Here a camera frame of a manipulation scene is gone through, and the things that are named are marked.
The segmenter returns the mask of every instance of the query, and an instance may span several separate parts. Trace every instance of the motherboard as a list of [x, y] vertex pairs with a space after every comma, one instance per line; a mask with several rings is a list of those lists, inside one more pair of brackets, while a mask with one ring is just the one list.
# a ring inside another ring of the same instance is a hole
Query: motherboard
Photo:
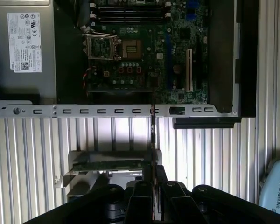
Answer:
[[157, 104], [206, 104], [206, 0], [94, 0], [84, 52], [88, 97], [154, 93]]

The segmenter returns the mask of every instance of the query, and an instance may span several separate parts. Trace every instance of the green circuit board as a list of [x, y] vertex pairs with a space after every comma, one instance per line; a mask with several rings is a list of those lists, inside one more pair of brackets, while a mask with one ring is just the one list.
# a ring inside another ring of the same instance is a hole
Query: green circuit board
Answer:
[[[96, 0], [95, 3], [98, 7], [120, 5], [115, 0]], [[165, 3], [131, 0], [125, 5], [162, 6]], [[163, 23], [93, 24], [91, 28], [96, 32], [118, 36], [120, 60], [89, 60], [92, 69], [87, 90], [153, 89], [157, 104], [206, 104], [207, 18], [204, 0], [174, 0], [170, 2], [170, 19]], [[108, 58], [109, 41], [94, 39], [91, 52], [95, 57]]]

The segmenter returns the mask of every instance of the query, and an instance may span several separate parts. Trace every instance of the metal bracket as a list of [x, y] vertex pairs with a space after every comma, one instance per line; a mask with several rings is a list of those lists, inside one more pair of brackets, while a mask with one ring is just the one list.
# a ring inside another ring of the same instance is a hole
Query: metal bracket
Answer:
[[[209, 104], [155, 105], [155, 115], [156, 117], [173, 118], [238, 117], [238, 112], [219, 113], [214, 105]], [[33, 105], [30, 101], [0, 100], [0, 117], [3, 118], [134, 118], [150, 116], [151, 105]]]

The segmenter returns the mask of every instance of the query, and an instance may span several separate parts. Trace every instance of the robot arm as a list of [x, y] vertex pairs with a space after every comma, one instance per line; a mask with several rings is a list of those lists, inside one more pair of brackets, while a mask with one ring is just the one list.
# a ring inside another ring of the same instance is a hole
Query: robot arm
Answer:
[[280, 224], [279, 214], [211, 186], [190, 192], [168, 181], [163, 166], [155, 166], [154, 187], [149, 170], [152, 166], [143, 167], [142, 181], [129, 182], [125, 190], [107, 184], [26, 223]]

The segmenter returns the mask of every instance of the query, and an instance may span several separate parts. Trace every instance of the metal sheet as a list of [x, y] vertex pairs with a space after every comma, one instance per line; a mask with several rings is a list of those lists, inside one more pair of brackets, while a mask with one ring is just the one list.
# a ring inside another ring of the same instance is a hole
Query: metal sheet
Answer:
[[[280, 156], [280, 0], [260, 1], [257, 118], [233, 129], [174, 130], [158, 118], [157, 146], [171, 180], [201, 183], [250, 202]], [[0, 224], [22, 223], [61, 205], [55, 189], [70, 150], [147, 150], [148, 118], [0, 119]]]

